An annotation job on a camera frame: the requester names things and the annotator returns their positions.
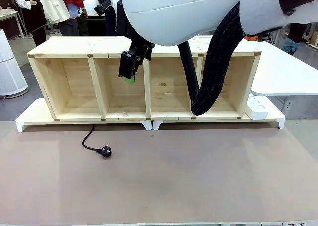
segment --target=table top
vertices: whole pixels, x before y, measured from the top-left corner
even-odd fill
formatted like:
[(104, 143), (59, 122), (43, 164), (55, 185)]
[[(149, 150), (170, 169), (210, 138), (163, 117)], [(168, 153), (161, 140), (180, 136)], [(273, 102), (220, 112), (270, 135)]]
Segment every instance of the table top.
[(318, 70), (267, 42), (262, 51), (252, 93), (265, 96), (318, 95)]
[(104, 160), (81, 145), (90, 128), (30, 127), (0, 139), (1, 223), (318, 218), (318, 164), (288, 130), (268, 124), (152, 132), (140, 124), (97, 126), (87, 144), (109, 144), (113, 156)]
[(16, 16), (18, 12), (17, 11), (10, 11), (10, 10), (0, 10), (0, 21), (9, 19), (9, 18), (13, 18)]

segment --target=gray floor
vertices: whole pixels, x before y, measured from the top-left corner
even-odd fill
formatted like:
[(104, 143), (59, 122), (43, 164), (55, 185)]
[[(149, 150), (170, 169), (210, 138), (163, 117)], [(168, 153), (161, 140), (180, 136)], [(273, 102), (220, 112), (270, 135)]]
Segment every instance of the gray floor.
[[(286, 36), (284, 31), (278, 47), (283, 46)], [(11, 40), (10, 45), (17, 58), (22, 72), (29, 85), (30, 91), (17, 99), (0, 100), (0, 121), (14, 121), (30, 104), (37, 98), (42, 97), (39, 86), (36, 82), (26, 53), (32, 50), (35, 45), (33, 40)], [(318, 51), (302, 43), (295, 57), (318, 69)], [(282, 103), (275, 97), (271, 101), (279, 108)], [(287, 119), (318, 119), (318, 96), (298, 96), (287, 116)]]

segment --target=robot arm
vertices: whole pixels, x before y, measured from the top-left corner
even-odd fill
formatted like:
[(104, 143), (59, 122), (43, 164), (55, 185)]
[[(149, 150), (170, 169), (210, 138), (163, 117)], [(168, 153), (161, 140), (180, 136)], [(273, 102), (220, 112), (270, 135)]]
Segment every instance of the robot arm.
[[(191, 110), (202, 115), (217, 100), (231, 55), (245, 35), (317, 22), (317, 12), (317, 0), (119, 0), (116, 30), (132, 40), (122, 54), (119, 74), (131, 79), (143, 58), (150, 60), (154, 44), (178, 45)], [(199, 86), (188, 40), (212, 30)]]

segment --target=white jacket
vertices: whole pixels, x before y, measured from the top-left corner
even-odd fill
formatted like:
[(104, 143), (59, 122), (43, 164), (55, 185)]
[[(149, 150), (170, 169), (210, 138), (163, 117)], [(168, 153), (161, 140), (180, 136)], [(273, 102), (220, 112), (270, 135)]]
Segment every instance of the white jacket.
[(66, 8), (63, 0), (40, 0), (46, 18), (52, 23), (59, 23), (66, 21), (70, 18), (68, 9)]

